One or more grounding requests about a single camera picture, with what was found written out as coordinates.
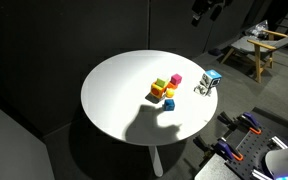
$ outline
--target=chair leg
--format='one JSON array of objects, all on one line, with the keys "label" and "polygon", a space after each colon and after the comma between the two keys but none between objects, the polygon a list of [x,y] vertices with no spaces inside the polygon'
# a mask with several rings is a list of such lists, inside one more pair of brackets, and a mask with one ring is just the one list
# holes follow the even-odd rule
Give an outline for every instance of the chair leg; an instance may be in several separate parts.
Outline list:
[{"label": "chair leg", "polygon": [[256,67],[256,81],[261,83],[261,52],[260,46],[254,45],[255,48],[255,67]]},{"label": "chair leg", "polygon": [[221,64],[223,64],[228,57],[230,57],[230,55],[234,52],[234,48],[231,48],[228,53],[225,55],[224,59],[221,61]]},{"label": "chair leg", "polygon": [[269,67],[272,69],[273,68],[273,53],[270,54],[269,61],[270,61]]}]

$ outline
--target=colorful block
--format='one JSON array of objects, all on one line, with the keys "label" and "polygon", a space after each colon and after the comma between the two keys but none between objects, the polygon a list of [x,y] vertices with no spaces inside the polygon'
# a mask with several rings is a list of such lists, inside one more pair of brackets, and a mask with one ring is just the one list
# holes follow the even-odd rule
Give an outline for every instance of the colorful block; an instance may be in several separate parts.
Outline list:
[{"label": "colorful block", "polygon": [[167,79],[157,78],[155,84],[160,86],[161,88],[164,88],[165,86],[167,86],[167,83],[168,83]]},{"label": "colorful block", "polygon": [[172,82],[169,82],[168,85],[167,85],[167,88],[176,89],[177,87],[178,87],[178,84],[174,85]]},{"label": "colorful block", "polygon": [[171,83],[174,85],[178,85],[182,82],[182,76],[178,75],[178,74],[174,74],[171,77]]},{"label": "colorful block", "polygon": [[174,111],[175,103],[173,99],[165,99],[164,101],[164,111]]},{"label": "colorful block", "polygon": [[174,96],[174,89],[168,88],[168,89],[166,90],[166,97],[172,98],[173,96]]},{"label": "colorful block", "polygon": [[156,84],[156,82],[152,83],[151,85],[151,94],[158,99],[163,97],[164,92],[166,91],[166,86],[164,88],[161,88]]}]

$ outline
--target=green block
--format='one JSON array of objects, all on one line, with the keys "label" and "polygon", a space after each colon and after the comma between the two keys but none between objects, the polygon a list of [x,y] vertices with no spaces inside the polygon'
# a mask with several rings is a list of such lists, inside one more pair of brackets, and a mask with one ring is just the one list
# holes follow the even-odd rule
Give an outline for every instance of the green block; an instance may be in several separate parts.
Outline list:
[{"label": "green block", "polygon": [[159,87],[163,88],[163,87],[165,87],[167,85],[167,80],[157,78],[155,84],[158,85]]}]

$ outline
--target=white round table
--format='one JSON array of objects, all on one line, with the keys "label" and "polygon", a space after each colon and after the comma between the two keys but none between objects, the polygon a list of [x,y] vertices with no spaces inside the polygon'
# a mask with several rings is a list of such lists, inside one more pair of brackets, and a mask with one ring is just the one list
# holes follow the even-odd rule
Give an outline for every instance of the white round table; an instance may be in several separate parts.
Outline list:
[{"label": "white round table", "polygon": [[[120,141],[148,146],[157,176],[163,170],[156,146],[175,143],[202,129],[214,115],[217,91],[210,96],[194,92],[205,71],[182,56],[140,50],[111,57],[85,79],[81,100],[91,122]],[[147,95],[157,78],[179,74],[182,81],[172,98],[174,111],[163,111],[164,100]]]}]

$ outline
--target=dark background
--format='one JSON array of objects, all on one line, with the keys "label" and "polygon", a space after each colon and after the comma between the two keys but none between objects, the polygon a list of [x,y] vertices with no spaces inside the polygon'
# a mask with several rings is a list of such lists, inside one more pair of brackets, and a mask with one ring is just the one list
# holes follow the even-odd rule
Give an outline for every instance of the dark background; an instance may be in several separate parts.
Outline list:
[{"label": "dark background", "polygon": [[1,101],[45,136],[81,116],[82,83],[105,59],[142,49],[191,59],[288,11],[288,1],[234,0],[215,22],[211,9],[194,27],[194,2],[0,0]]}]

